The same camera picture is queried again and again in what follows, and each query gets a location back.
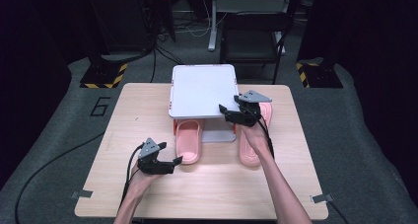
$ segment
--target pink slide sandal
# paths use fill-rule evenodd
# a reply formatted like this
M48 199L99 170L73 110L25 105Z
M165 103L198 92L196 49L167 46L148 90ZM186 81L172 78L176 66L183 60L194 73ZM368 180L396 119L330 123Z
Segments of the pink slide sandal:
M182 156L182 164L197 162L202 151L204 119L182 119L175 131L175 152Z
M271 116L273 113L270 103L260 103L261 115L264 117L267 128L270 126ZM240 161L248 167L258 167L260 160L254 150L248 144L245 134L241 131L240 135Z

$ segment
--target wooden table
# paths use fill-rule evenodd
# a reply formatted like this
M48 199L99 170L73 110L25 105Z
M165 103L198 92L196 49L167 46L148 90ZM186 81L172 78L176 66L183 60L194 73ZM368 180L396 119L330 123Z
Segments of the wooden table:
M239 85L273 99L270 137L276 162L311 219L328 215L311 153L290 89L280 85ZM122 196L126 169L134 149L151 137L167 142L160 161L175 157L173 120L169 116L170 84L126 84L86 180L75 213L82 217L114 217ZM262 168L248 168L232 143L205 143L193 165L179 165L174 174L153 183L135 217L187 219L276 219Z

